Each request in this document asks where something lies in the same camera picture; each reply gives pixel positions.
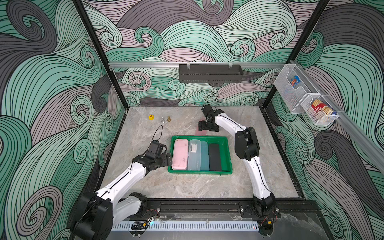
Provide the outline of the pink opaque pencil case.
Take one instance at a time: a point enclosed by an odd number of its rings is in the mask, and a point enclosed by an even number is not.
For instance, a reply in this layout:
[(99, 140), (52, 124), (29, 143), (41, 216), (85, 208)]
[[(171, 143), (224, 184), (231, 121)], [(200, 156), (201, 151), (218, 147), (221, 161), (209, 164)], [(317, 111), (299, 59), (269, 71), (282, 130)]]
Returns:
[(173, 149), (173, 170), (186, 170), (188, 166), (189, 141), (176, 139)]

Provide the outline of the green plastic storage tray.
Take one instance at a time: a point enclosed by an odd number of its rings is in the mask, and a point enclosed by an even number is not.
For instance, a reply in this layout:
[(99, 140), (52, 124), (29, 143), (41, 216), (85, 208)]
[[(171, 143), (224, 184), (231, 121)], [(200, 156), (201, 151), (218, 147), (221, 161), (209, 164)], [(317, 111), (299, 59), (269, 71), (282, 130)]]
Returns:
[(173, 170), (172, 165), (168, 166), (168, 172), (172, 174), (200, 174), (200, 175), (230, 175), (233, 172), (230, 150), (228, 145), (228, 139), (225, 136), (172, 136), (170, 153), (173, 159), (174, 142), (176, 139), (186, 139), (188, 141), (192, 139), (205, 141), (209, 144), (214, 143), (220, 146), (221, 155), (221, 172), (213, 171), (189, 171), (188, 167), (186, 170)]

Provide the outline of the clear pencil case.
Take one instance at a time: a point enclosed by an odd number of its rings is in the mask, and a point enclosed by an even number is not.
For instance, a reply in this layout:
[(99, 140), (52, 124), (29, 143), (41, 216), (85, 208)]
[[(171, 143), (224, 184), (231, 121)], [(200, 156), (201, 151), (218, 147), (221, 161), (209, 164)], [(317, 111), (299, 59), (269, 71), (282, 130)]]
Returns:
[(201, 169), (201, 141), (192, 139), (189, 141), (188, 170), (199, 171)]

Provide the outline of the light teal pencil case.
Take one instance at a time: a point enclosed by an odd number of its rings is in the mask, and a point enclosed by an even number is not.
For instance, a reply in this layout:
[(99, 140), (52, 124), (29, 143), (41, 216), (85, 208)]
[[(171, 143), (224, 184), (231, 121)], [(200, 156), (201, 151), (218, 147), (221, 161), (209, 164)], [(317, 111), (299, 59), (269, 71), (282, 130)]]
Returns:
[(209, 162), (209, 148), (208, 143), (201, 141), (201, 169), (200, 171), (209, 171), (210, 162)]

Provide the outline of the black pencil case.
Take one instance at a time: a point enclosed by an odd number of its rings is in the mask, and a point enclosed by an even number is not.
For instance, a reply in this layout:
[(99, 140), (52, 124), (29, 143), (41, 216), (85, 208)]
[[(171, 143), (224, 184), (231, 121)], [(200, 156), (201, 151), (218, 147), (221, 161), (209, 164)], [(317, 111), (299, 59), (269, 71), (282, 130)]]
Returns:
[(208, 145), (209, 149), (209, 164), (210, 171), (221, 172), (221, 155), (220, 155), (220, 146), (218, 144), (211, 143)]

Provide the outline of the translucent pink pencil case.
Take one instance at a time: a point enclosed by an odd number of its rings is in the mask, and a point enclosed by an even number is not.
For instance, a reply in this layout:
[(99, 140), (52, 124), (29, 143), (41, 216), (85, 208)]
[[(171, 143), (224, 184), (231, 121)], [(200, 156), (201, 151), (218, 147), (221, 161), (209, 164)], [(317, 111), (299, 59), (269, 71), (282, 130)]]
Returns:
[(200, 131), (199, 128), (197, 128), (196, 131), (195, 131), (195, 136), (206, 136), (207, 133), (208, 133), (207, 130), (201, 130)]

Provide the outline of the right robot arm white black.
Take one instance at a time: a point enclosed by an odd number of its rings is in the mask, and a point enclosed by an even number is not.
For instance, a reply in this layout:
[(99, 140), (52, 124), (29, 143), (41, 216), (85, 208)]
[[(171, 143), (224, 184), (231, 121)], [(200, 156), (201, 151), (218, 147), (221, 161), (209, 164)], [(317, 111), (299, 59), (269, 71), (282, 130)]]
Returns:
[(262, 171), (255, 129), (235, 122), (224, 111), (214, 110), (210, 105), (202, 107), (202, 112), (205, 120), (199, 122), (199, 131), (218, 132), (222, 128), (234, 137), (235, 153), (244, 162), (251, 179), (256, 215), (276, 219), (276, 198)]

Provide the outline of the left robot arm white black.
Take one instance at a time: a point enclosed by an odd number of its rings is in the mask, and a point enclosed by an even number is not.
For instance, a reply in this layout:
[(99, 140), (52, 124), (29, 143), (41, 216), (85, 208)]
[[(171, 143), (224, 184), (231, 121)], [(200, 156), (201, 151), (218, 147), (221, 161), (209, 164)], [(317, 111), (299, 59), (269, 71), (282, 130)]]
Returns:
[(128, 167), (111, 183), (96, 192), (82, 195), (75, 207), (75, 223), (70, 227), (70, 239), (105, 240), (112, 228), (145, 210), (145, 198), (133, 194), (126, 200), (123, 196), (149, 172), (172, 164), (170, 153), (138, 155)]

